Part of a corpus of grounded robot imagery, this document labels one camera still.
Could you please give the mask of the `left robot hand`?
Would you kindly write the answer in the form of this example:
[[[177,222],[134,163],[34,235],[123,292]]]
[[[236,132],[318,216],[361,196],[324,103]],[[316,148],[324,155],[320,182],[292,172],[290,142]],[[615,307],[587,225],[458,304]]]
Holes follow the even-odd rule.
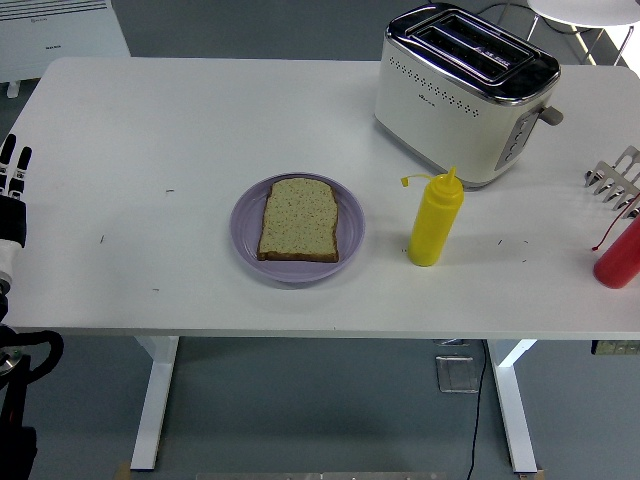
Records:
[[[27,236],[27,207],[22,201],[25,176],[32,149],[22,148],[14,169],[12,155],[16,136],[10,133],[1,147],[1,292],[7,293],[13,282],[14,263],[25,247]]]

